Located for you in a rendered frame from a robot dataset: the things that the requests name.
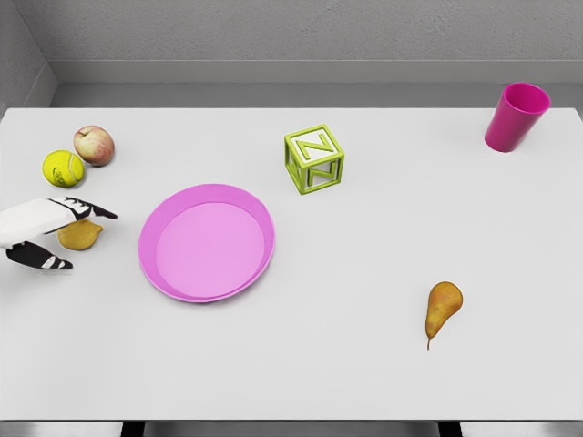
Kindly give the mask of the white striped left robot hand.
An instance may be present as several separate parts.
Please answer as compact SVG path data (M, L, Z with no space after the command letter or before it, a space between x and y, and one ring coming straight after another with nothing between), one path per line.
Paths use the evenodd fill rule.
M31 242L81 219L118 215L79 198L36 198L0 211L0 248L17 264L37 270L71 270L73 264Z

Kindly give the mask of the yellow lemon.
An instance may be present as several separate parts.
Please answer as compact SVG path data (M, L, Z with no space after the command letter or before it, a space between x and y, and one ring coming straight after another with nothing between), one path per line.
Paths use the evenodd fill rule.
M101 225L83 218L59 229L56 234L59 243L64 248L85 250L93 246L102 230Z

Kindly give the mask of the pink plate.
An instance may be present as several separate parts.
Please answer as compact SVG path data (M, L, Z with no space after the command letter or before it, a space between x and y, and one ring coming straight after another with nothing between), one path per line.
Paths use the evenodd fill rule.
M204 184L154 209L138 239L138 259L156 289L203 303L248 288L267 268L274 247L274 222L258 198L230 185Z

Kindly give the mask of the yellow tennis ball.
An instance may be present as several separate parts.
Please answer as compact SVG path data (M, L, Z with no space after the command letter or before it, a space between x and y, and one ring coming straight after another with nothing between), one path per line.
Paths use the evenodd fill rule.
M45 157L42 173L53 186L71 188L83 180L85 166L75 153L68 150L56 150Z

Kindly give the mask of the red yellow apple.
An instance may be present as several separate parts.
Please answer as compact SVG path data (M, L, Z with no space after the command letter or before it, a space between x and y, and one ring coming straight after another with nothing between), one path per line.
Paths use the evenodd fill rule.
M96 167L108 164L115 153L112 136L99 126L81 127L74 135L73 144L78 155Z

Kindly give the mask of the green letter block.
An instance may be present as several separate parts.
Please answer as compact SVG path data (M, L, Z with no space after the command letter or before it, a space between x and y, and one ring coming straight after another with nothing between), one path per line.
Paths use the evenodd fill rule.
M284 137L285 167L301 195L339 184L344 152L325 124Z

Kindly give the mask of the brown pear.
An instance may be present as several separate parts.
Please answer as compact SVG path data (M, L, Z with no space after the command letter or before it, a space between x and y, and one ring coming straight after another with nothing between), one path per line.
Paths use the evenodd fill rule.
M447 320L462 308L463 303L463 293L453 282L441 281L432 287L425 317L426 348L428 350L431 340Z

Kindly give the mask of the magenta cup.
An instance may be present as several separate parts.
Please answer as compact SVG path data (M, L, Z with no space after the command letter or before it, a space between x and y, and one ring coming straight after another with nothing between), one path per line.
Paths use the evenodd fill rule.
M514 151L551 106L548 93L529 83L506 86L486 134L486 144L498 152Z

